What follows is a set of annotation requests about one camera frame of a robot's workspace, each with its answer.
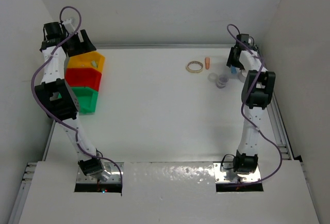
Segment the blue eraser cap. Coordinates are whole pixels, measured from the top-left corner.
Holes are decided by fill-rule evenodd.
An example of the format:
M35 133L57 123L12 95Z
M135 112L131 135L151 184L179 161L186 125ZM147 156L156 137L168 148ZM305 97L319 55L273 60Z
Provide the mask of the blue eraser cap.
M233 66L230 67L230 71L231 71L231 74L237 74L237 70Z

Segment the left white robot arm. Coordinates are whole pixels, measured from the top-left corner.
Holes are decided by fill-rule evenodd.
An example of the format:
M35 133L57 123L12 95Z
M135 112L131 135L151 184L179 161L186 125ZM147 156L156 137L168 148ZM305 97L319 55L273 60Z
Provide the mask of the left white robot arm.
M76 151L82 173L104 181L108 179L107 171L100 153L85 134L79 119L78 98L64 78L67 42L72 34L67 33L60 22L44 24L43 33L41 52L44 64L37 70L37 73L43 71L43 77L41 83L36 85L37 73L33 75L33 96L45 113L64 129Z

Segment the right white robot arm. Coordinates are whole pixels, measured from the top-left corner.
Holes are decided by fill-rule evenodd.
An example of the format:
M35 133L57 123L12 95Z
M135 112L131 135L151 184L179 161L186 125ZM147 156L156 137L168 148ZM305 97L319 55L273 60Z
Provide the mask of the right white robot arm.
M233 171L238 174L254 173L257 169L259 125L271 103L276 79L276 74L265 69L258 53L252 50L249 38L248 34L238 34L227 60L228 67L246 72L241 94L243 131L233 161Z

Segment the grey tape roll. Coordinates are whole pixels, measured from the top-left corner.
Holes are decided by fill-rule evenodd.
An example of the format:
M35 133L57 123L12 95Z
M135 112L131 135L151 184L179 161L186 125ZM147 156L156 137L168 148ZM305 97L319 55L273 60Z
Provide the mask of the grey tape roll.
M242 83L245 83L246 81L246 77L247 77L247 71L246 70L240 70L238 72L238 79L239 81L241 81Z

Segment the yellow plastic bin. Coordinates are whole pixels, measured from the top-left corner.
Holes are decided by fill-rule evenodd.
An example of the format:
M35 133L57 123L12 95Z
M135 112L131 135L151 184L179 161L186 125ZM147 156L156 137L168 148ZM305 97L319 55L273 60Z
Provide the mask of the yellow plastic bin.
M95 61L97 63L97 68L92 66L91 61ZM104 63L105 56L97 51L93 51L70 57L67 68L92 68L102 73Z

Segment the orange eraser cap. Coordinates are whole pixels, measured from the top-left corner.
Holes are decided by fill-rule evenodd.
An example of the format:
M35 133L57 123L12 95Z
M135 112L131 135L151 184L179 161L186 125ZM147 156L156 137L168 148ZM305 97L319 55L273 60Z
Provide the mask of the orange eraser cap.
M205 63L205 69L209 70L209 68L210 68L210 57L205 57L204 63Z

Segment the red plastic bin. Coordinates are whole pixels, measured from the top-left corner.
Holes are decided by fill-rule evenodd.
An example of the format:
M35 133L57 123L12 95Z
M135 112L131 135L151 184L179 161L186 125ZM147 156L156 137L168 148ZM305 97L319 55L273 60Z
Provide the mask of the red plastic bin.
M71 87L88 87L99 91L102 74L93 68L67 68L65 80Z

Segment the beige tape roll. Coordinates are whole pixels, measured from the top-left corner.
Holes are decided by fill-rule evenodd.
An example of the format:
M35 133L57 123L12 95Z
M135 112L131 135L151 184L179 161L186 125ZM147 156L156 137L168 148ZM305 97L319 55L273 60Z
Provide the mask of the beige tape roll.
M203 64L199 61L191 61L186 65L186 70L189 73L201 73L203 68Z

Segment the green plastic bin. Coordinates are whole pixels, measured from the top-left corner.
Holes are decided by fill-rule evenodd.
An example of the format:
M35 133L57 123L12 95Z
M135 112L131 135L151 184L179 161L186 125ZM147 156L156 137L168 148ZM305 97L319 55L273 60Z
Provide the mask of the green plastic bin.
M81 114L93 114L96 110L98 91L89 87L72 87L75 93Z

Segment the back aluminium frame rail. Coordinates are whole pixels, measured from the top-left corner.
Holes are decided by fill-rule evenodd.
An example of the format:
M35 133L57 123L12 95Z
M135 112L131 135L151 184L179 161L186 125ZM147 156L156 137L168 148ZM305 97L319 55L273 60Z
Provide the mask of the back aluminium frame rail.
M230 49L233 44L96 44L97 49Z

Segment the aluminium frame rail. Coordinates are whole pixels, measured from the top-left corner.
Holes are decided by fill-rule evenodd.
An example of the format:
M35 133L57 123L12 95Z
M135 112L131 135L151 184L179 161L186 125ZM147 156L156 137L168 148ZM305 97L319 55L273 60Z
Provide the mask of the aluminium frame rail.
M230 49L233 44L96 44L97 49Z
M258 127L271 142L276 144L281 151L283 160L294 160L292 147L275 93L273 93L271 103L264 110Z
M14 202L8 224L17 224L21 219L23 208L28 196L28 192L32 183L32 179L36 170L37 163L28 163L26 165L21 185Z

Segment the right aluminium frame rail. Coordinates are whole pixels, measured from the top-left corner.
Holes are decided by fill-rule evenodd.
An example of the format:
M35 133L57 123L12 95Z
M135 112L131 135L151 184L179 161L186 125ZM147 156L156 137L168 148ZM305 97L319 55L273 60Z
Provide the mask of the right aluminium frame rail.
M275 93L273 93L271 103L264 110L258 127L271 142L276 144L281 151L283 160L294 160L292 147Z

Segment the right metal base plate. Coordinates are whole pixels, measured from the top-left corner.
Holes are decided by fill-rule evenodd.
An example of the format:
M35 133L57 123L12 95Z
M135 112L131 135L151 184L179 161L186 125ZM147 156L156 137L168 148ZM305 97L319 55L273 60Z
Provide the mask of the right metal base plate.
M259 167L253 173L237 173L232 169L232 162L214 162L214 179L217 184L252 183L261 179Z

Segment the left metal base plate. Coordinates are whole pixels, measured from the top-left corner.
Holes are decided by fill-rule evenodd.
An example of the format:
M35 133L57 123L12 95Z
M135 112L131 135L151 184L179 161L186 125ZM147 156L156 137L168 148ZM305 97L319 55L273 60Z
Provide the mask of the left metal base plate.
M107 171L105 178L107 181L100 181L103 184L120 184L121 183L121 176L123 176L124 171L124 163L117 163L120 167L121 172L119 172L118 168L111 162L103 162L104 168ZM97 178L92 176L86 176L83 174L82 170L78 167L77 177L76 177L77 184L96 184Z

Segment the left aluminium frame rail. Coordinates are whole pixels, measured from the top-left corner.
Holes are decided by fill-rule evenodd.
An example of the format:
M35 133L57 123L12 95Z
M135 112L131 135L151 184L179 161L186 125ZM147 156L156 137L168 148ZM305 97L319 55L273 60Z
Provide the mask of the left aluminium frame rail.
M26 165L21 185L14 202L8 224L17 224L21 219L23 208L28 196L28 192L32 183L32 179L36 170L37 163L28 163Z

